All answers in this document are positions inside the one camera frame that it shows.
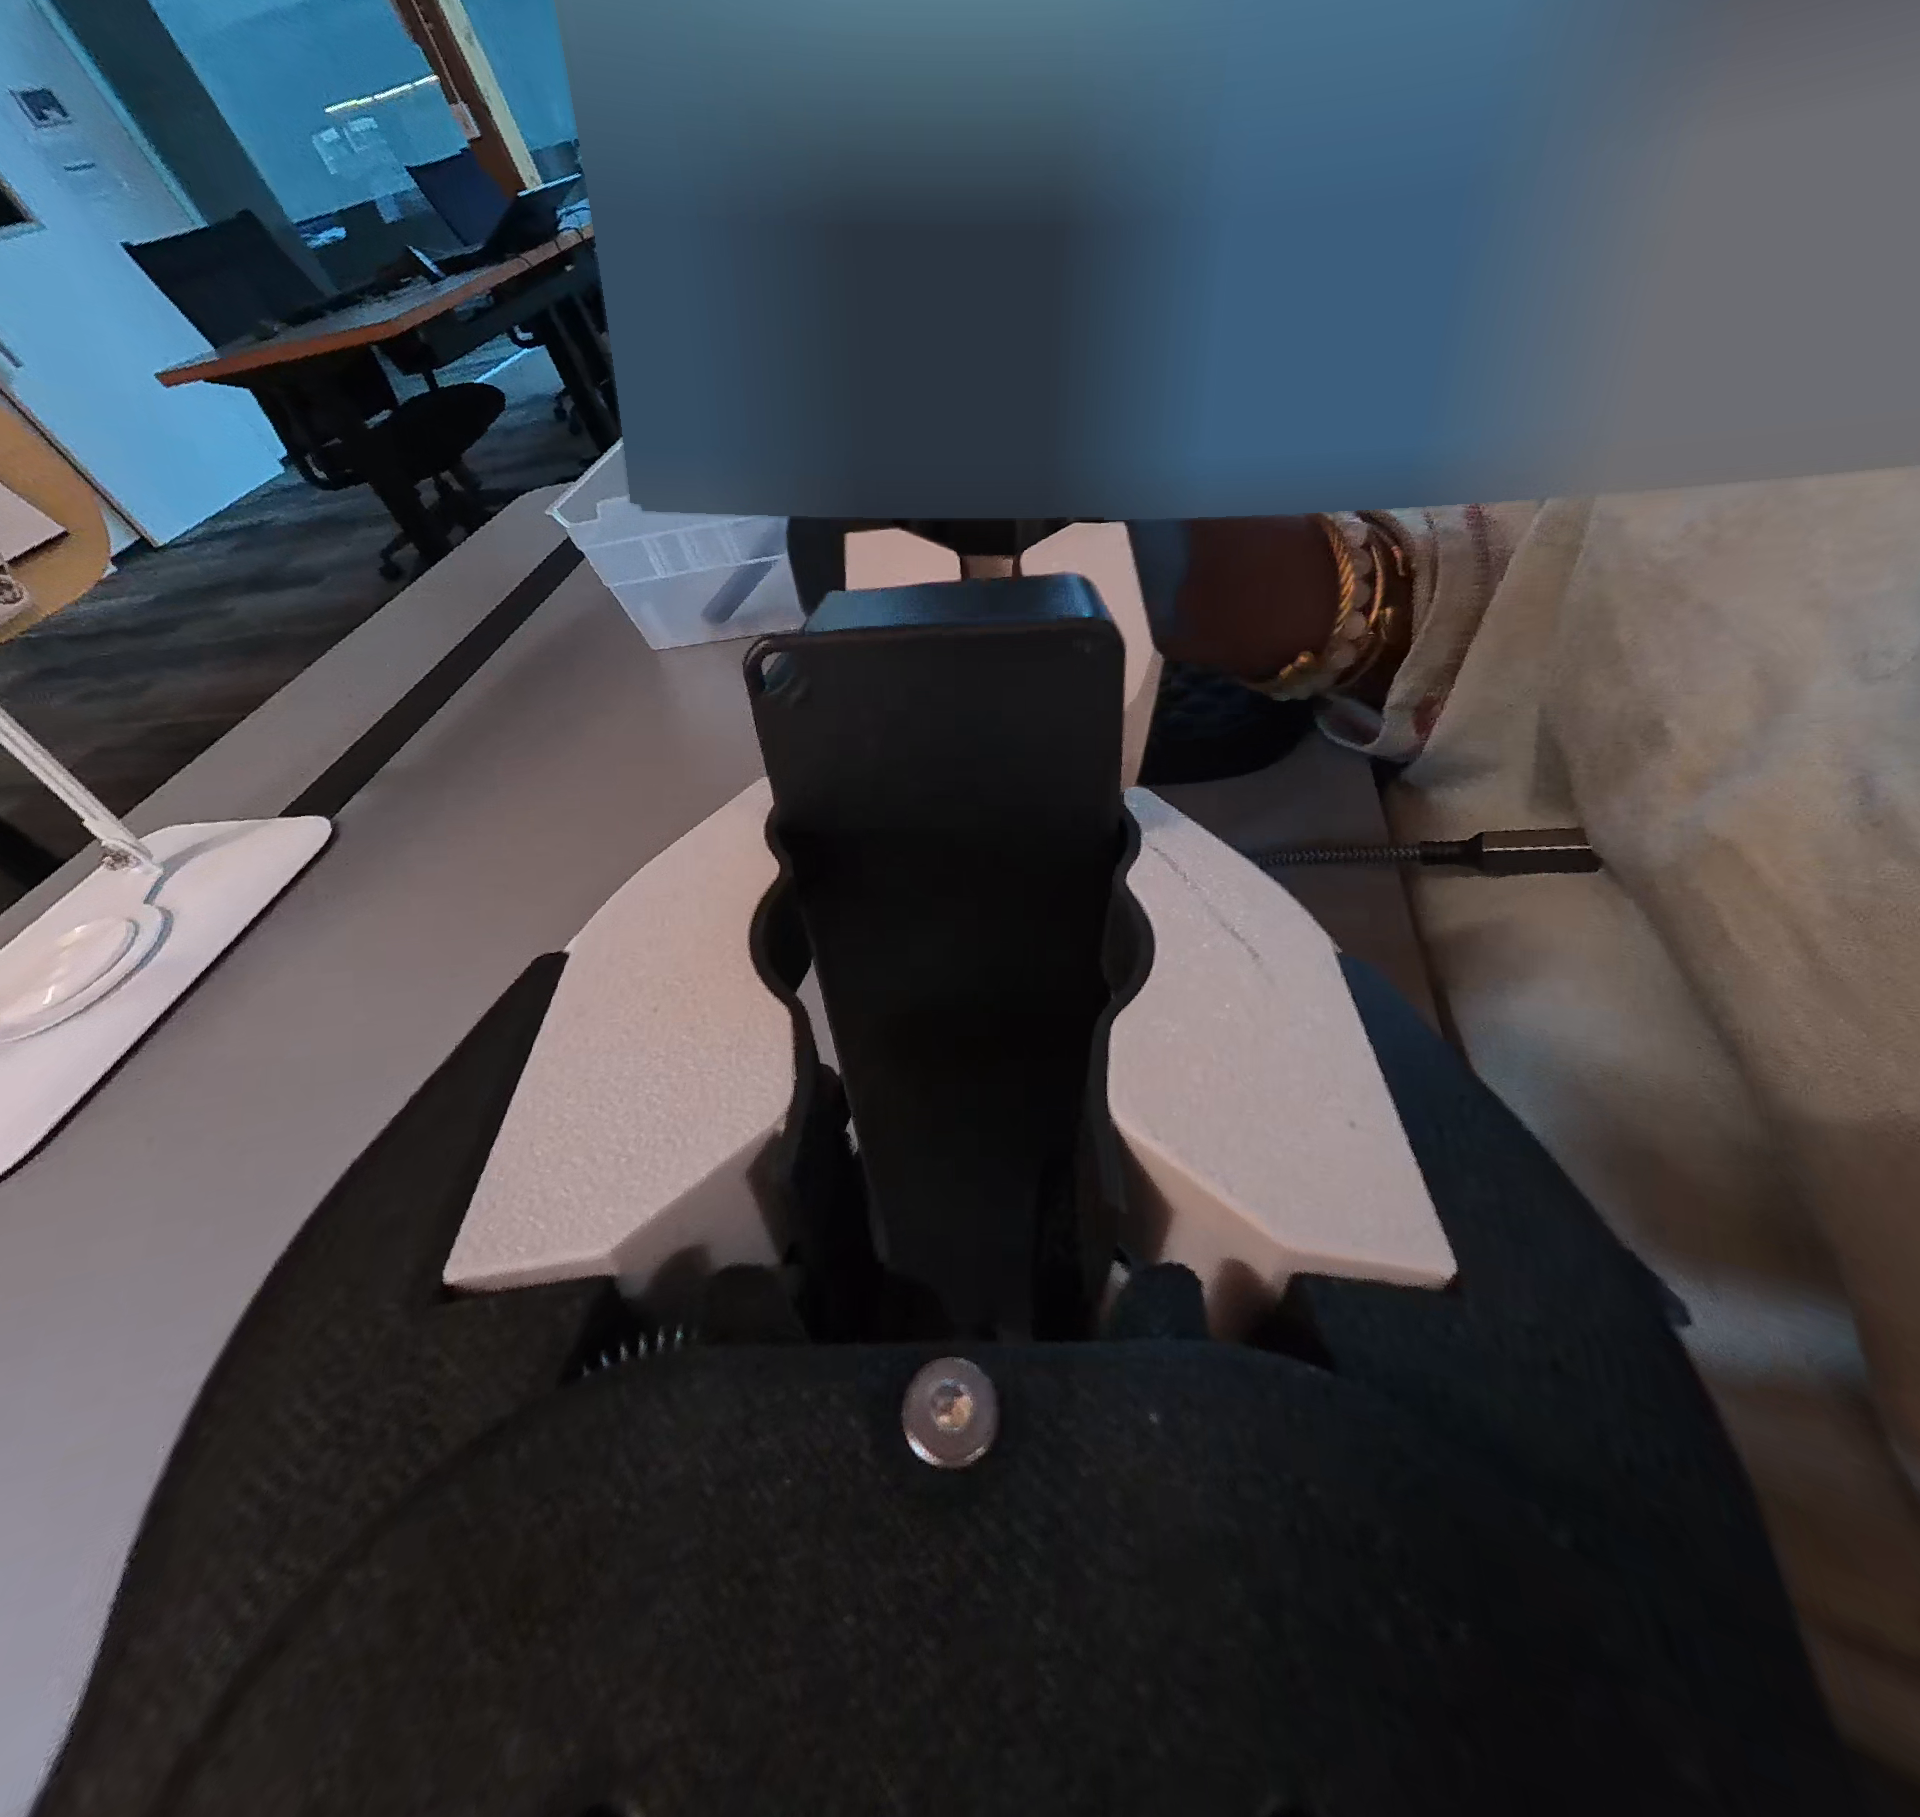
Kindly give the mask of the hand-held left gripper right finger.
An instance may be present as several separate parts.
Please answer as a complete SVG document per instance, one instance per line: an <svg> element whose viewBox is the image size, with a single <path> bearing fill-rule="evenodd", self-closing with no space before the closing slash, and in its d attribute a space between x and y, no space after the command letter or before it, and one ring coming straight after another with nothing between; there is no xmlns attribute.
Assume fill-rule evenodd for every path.
<svg viewBox="0 0 1920 1817"><path fill-rule="evenodd" d="M1152 962L1107 1048L1123 1248L1192 1270L1210 1318L1260 1318L1297 1276L1444 1289L1454 1248L1336 943L1182 809L1125 802Z"/></svg>

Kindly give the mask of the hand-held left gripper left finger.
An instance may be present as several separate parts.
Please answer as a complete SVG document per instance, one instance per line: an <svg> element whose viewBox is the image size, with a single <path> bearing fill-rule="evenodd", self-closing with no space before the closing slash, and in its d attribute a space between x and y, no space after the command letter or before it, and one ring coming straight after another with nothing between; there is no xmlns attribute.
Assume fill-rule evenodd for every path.
<svg viewBox="0 0 1920 1817"><path fill-rule="evenodd" d="M443 1278L466 1296L611 1278L631 1297L777 1264L774 1147L795 1026L752 955L777 881L772 794L747 785L579 930Z"/></svg>

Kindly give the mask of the black multi-port USB hub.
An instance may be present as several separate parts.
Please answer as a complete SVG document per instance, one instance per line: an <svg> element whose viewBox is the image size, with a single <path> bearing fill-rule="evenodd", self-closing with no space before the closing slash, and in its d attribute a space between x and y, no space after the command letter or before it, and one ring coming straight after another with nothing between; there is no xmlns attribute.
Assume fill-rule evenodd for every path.
<svg viewBox="0 0 1920 1817"><path fill-rule="evenodd" d="M743 675L885 1270L953 1334L1092 1334L1125 643L1080 576L825 597Z"/></svg>

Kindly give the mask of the black quilted wrist rest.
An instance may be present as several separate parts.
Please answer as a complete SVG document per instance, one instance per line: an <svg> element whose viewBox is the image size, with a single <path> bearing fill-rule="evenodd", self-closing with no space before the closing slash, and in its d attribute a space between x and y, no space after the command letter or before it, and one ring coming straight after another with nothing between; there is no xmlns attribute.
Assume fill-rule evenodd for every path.
<svg viewBox="0 0 1920 1817"><path fill-rule="evenodd" d="M1252 777L1285 759L1314 731L1314 708L1304 701L1165 662L1137 783L1165 788Z"/></svg>

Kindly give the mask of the wooden-edged office desk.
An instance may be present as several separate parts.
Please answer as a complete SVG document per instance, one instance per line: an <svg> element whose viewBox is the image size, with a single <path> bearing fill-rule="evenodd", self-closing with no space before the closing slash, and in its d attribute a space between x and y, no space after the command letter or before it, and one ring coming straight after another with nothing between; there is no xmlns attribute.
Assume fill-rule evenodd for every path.
<svg viewBox="0 0 1920 1817"><path fill-rule="evenodd" d="M283 437L292 466L313 483L343 487L363 481L369 426L392 412L357 402L360 357L377 355L424 380L488 340L530 337L557 370L590 446L607 451L621 439L621 418L611 350L592 318L599 273L592 224L583 221L496 264L268 326L162 368L157 382L247 392Z"/></svg>

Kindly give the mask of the person's right hand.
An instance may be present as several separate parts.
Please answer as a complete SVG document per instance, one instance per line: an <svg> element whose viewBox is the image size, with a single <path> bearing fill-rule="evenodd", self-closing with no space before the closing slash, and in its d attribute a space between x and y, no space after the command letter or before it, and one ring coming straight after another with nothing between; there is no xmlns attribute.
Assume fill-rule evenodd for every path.
<svg viewBox="0 0 1920 1817"><path fill-rule="evenodd" d="M1160 653L1269 685L1332 639L1340 564L1320 514L1130 522L1141 605Z"/></svg>

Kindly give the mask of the clear plastic bin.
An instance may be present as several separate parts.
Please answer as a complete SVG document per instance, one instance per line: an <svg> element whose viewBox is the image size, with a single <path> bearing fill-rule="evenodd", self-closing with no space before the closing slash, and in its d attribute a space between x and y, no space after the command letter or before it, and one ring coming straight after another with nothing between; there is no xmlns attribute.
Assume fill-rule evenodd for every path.
<svg viewBox="0 0 1920 1817"><path fill-rule="evenodd" d="M804 626L788 520L647 510L616 442L549 507L652 651L786 633Z"/></svg>

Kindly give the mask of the black office chair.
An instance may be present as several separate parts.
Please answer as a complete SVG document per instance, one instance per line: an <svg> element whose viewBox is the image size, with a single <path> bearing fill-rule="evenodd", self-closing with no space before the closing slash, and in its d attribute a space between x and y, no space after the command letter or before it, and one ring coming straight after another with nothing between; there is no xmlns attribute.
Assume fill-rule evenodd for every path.
<svg viewBox="0 0 1920 1817"><path fill-rule="evenodd" d="M125 252L222 353L277 340L338 308L253 211L131 243ZM402 548L430 567L508 502L470 465L506 408L505 392L490 382L443 384L427 374L421 389L401 393L380 347L359 342L260 364L225 384L253 397L309 486L363 486L380 497L399 529L380 556L386 580L401 577Z"/></svg>

